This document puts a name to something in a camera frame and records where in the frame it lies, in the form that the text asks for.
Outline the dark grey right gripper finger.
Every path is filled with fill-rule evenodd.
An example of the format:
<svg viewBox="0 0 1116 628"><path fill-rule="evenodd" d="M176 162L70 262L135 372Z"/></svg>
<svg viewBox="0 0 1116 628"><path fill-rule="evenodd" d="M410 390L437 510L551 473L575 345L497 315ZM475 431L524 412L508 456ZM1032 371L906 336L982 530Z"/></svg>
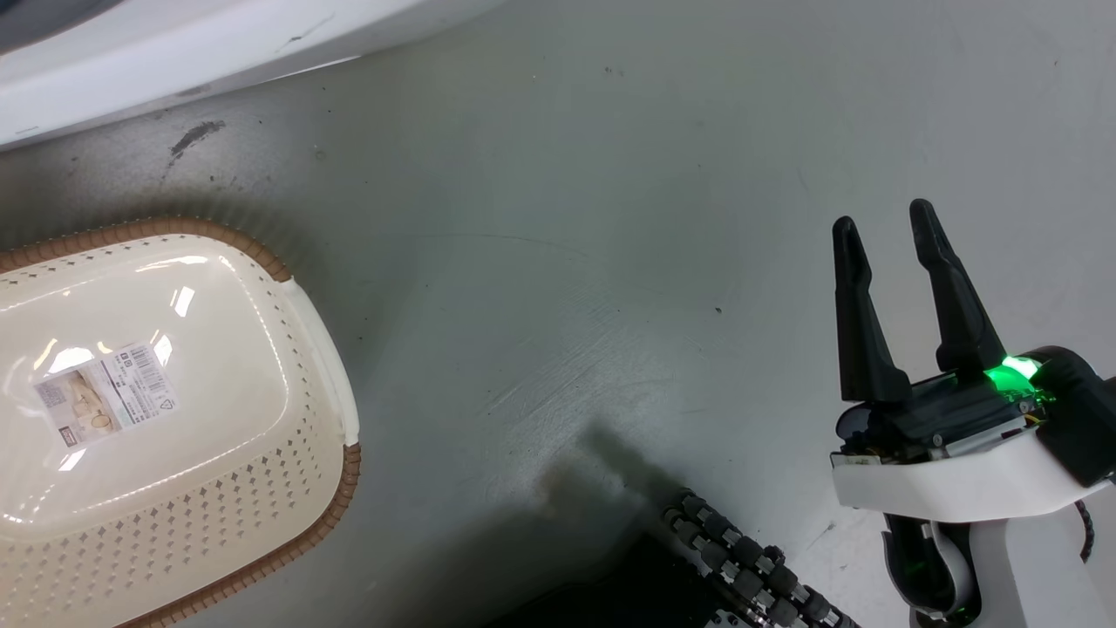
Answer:
<svg viewBox="0 0 1116 628"><path fill-rule="evenodd" d="M852 218L833 225L834 313L840 354L841 399L898 403L910 399L908 374L894 365L870 297L872 268Z"/></svg>
<svg viewBox="0 0 1116 628"><path fill-rule="evenodd" d="M929 272L941 344L936 361L961 380L981 380L1007 352L968 271L929 200L910 203L910 229L918 263Z"/></svg>

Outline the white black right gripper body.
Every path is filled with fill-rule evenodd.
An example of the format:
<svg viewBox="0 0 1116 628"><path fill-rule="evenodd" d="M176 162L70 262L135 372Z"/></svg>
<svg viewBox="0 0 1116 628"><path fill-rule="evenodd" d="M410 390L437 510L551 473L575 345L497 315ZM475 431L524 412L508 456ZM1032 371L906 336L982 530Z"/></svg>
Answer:
<svg viewBox="0 0 1116 628"><path fill-rule="evenodd" d="M846 508L937 523L1045 515L1113 482L1113 379L1057 346L966 380L917 381L837 422L833 482Z"/></svg>

